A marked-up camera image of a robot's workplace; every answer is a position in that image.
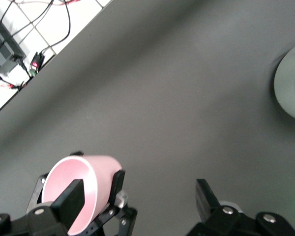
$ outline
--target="pink cup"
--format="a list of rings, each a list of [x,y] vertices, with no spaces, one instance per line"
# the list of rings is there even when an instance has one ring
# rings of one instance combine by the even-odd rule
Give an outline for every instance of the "pink cup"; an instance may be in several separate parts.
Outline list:
[[[74,180],[83,179],[85,204],[68,231],[81,233],[108,202],[114,174],[120,163],[110,156],[69,156],[60,160],[46,178],[42,202],[53,202]]]

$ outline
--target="white tile floor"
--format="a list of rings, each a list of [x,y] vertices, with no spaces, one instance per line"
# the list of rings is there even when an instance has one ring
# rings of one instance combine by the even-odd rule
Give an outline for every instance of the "white tile floor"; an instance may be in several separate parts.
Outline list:
[[[80,0],[68,4],[71,33],[65,41],[46,51],[45,61],[58,54],[110,1]],[[32,0],[16,0],[15,2],[19,4],[12,4],[3,19],[3,24],[11,33],[16,32],[37,18],[48,6],[50,0],[38,0],[35,2]],[[9,0],[0,0],[0,18],[6,11],[9,3]],[[14,36],[14,39],[20,44],[27,56],[24,60],[27,68],[29,68],[30,61],[36,52],[40,52],[66,36],[68,32],[68,15],[66,7],[59,4],[61,2],[55,0],[41,22],[38,19],[33,23],[35,27],[30,25]],[[25,71],[20,66],[16,66],[8,75],[1,76],[16,85],[28,79]],[[0,87],[0,108],[15,93],[16,89]]]

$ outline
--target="red wire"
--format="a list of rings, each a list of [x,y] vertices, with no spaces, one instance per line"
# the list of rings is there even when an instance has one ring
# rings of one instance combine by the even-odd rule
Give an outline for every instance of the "red wire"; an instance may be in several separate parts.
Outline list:
[[[73,3],[73,2],[77,2],[79,0],[70,0],[67,2],[67,4],[69,3]],[[15,2],[16,4],[26,4],[26,3],[45,3],[45,4],[49,4],[49,2],[46,2],[46,1],[22,1],[22,2]],[[60,4],[56,4],[56,3],[53,3],[53,6],[63,6],[65,3],[60,3]]]
[[[10,88],[10,86],[8,86],[8,85],[0,85],[0,87]]]

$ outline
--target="cup rim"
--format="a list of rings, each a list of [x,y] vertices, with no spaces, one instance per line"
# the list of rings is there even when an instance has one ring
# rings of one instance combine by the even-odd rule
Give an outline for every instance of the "cup rim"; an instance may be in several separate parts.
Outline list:
[[[93,175],[93,178],[94,178],[93,186],[94,186],[94,188],[95,188],[96,190],[98,189],[96,173],[95,173],[93,167],[91,166],[91,164],[90,164],[85,158],[83,158],[83,157],[81,157],[81,156],[74,156],[74,155],[73,155],[73,156],[68,156],[68,157],[65,157],[65,158],[61,159],[60,161],[58,161],[58,162],[53,166],[53,168],[50,170],[50,172],[49,172],[49,174],[48,174],[48,176],[47,176],[47,178],[46,178],[46,181],[45,181],[45,183],[44,183],[43,190],[42,190],[42,196],[41,196],[42,202],[43,202],[44,195],[45,195],[45,186],[46,186],[46,184],[48,183],[48,180],[49,180],[51,174],[53,173],[53,171],[54,171],[54,170],[55,170],[60,164],[62,164],[63,162],[66,162],[66,161],[68,161],[68,160],[78,160],[78,161],[81,161],[83,164],[85,164],[85,165],[88,167],[88,169],[91,171],[91,174]],[[97,205],[97,197],[94,198],[94,205],[93,205],[93,207],[92,207],[92,215],[94,215],[94,212],[95,212],[95,209],[96,209],[96,205]],[[91,223],[92,220],[93,220],[92,218],[90,218],[90,219],[88,220],[87,224],[85,224],[86,227]],[[70,232],[70,235],[77,235],[77,234],[80,234],[81,232],[83,232],[84,229],[79,230],[79,231]]]

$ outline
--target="gray tabletop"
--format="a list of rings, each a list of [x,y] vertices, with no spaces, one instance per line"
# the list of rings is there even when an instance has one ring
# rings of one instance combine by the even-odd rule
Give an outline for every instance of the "gray tabletop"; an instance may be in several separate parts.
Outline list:
[[[197,178],[295,228],[295,119],[272,89],[294,45],[295,0],[113,1],[0,112],[0,212],[83,150],[126,170],[136,236],[187,234]]]

